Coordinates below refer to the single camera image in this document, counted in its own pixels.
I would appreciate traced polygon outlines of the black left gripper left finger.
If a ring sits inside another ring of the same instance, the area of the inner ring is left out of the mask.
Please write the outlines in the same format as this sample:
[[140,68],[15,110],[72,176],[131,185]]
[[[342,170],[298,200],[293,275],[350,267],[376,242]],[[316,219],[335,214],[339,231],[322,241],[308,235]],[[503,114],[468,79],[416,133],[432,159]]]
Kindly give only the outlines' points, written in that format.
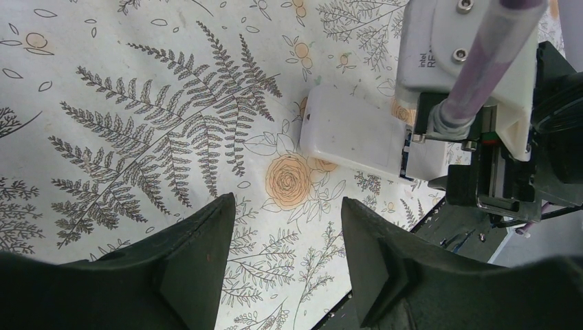
[[2,329],[213,329],[236,202],[195,214],[96,261],[1,254]]

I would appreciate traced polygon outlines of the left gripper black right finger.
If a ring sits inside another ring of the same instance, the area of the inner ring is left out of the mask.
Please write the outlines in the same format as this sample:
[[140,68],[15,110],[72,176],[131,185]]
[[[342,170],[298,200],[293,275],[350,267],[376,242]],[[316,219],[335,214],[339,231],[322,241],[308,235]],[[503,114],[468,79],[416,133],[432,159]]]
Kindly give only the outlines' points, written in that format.
[[483,263],[433,245],[348,197],[341,220],[362,328],[582,328],[580,257],[513,268]]

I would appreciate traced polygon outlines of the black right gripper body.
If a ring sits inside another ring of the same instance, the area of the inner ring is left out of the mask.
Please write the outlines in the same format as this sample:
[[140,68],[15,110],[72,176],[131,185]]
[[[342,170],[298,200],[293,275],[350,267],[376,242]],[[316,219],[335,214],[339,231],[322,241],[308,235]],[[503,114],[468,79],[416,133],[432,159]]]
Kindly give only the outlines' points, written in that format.
[[428,186],[445,192],[453,206],[487,213],[493,223],[535,223],[541,220],[541,197],[529,162],[512,156],[495,132],[495,105],[485,105],[470,126],[467,139],[451,141],[470,156],[468,164],[452,164],[446,175]]

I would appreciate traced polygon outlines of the white remote battery cover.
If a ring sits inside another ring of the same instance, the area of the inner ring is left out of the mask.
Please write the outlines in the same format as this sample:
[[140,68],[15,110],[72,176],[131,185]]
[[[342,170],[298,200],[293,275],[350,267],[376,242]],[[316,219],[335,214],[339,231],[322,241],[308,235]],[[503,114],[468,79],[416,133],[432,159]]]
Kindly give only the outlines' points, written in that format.
[[447,143],[426,140],[412,142],[409,146],[405,176],[412,179],[430,181],[444,177],[448,172]]

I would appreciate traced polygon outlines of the blue AAA battery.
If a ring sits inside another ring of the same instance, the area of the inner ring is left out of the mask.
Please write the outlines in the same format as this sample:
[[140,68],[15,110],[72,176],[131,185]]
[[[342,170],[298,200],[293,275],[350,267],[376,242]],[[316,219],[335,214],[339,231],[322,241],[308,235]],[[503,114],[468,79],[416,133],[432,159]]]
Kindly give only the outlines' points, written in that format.
[[401,149],[401,163],[400,163],[400,170],[399,170],[399,176],[402,179],[405,179],[408,181],[412,181],[412,179],[410,177],[408,177],[406,174],[409,148],[410,148],[410,140],[411,140],[411,134],[407,135],[407,137],[404,140],[404,145],[403,145],[403,148]]

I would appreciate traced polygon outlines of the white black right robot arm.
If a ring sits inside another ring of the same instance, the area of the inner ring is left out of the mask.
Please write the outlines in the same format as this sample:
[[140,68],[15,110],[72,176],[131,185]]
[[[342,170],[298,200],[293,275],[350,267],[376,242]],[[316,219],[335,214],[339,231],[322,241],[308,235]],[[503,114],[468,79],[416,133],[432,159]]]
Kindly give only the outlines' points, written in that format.
[[533,110],[526,118],[526,162],[510,152],[494,125],[501,107],[484,106],[461,141],[468,165],[451,165],[428,185],[453,206],[490,215],[498,227],[547,218],[542,202],[582,209],[582,74],[544,41],[536,51]]

